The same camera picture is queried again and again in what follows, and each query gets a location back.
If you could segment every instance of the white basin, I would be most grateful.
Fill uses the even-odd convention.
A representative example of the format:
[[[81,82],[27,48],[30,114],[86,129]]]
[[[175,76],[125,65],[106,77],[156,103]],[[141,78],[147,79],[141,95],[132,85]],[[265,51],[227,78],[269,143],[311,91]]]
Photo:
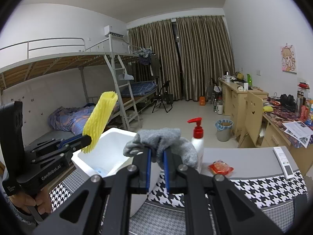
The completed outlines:
[[[102,177],[112,176],[121,168],[132,163],[132,158],[123,155],[123,149],[126,143],[132,140],[135,135],[135,132],[111,128],[102,133],[98,143],[90,153],[85,154],[80,150],[74,152],[72,161],[85,180],[95,174],[99,174]],[[159,173],[159,165],[151,163],[149,192],[156,185]],[[138,211],[146,199],[146,194],[133,194],[131,196],[131,217]]]

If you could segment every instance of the black and white houndstooth pattern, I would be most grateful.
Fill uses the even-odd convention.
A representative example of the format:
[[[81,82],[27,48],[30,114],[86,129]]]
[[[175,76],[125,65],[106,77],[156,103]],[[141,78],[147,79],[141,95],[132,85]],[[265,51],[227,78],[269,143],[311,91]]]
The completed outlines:
[[[70,191],[62,183],[59,183],[57,187],[50,192],[53,211],[55,211],[71,195]]]
[[[280,175],[260,179],[231,181],[234,182],[239,190],[245,191],[247,198],[254,202],[258,208],[269,207],[292,200],[298,194],[303,194],[307,191],[300,171],[295,172],[295,178],[292,180],[286,180],[283,175]],[[148,195],[147,201],[172,207],[184,208],[185,206],[183,194],[167,193],[163,173],[160,173],[158,182]]]

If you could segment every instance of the silver screw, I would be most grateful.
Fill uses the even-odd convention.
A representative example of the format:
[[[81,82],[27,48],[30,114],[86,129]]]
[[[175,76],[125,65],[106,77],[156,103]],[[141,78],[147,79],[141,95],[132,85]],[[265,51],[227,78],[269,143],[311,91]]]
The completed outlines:
[[[135,171],[137,169],[137,166],[134,164],[128,165],[127,166],[127,170],[128,171]]]
[[[216,174],[214,178],[218,182],[222,182],[225,179],[225,177],[222,174]]]
[[[188,166],[185,165],[185,164],[180,164],[180,165],[178,166],[178,169],[179,169],[180,171],[186,171],[186,170],[188,169]]]
[[[101,177],[100,177],[99,175],[93,175],[93,176],[90,178],[91,182],[94,182],[94,183],[100,181],[100,179],[101,179]]]

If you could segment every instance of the curtain rod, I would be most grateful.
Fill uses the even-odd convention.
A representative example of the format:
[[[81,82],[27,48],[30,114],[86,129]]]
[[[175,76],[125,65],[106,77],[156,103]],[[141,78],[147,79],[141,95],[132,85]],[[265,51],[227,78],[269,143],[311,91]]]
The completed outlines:
[[[177,19],[177,18],[199,17],[199,16],[221,16],[221,17],[225,17],[225,15],[193,15],[193,16],[183,16],[183,17],[171,17],[171,18],[165,18],[165,19],[161,19],[161,20],[152,21],[152,22],[149,22],[149,23],[146,23],[146,24],[142,24],[142,25],[139,25],[139,26],[135,26],[135,27],[132,27],[132,28],[128,28],[127,30],[133,29],[133,28],[136,28],[136,27],[140,27],[140,26],[144,26],[144,25],[148,25],[148,24],[151,24],[151,23],[156,23],[156,22],[160,22],[160,21],[169,20],[169,19],[171,20],[171,19]]]

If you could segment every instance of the gray trash bin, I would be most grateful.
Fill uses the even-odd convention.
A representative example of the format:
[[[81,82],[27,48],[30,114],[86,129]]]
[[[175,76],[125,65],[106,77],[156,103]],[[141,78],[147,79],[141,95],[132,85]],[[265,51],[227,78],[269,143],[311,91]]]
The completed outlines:
[[[220,119],[215,123],[217,133],[216,137],[219,141],[228,141],[230,139],[230,130],[233,127],[233,121],[229,119]]]

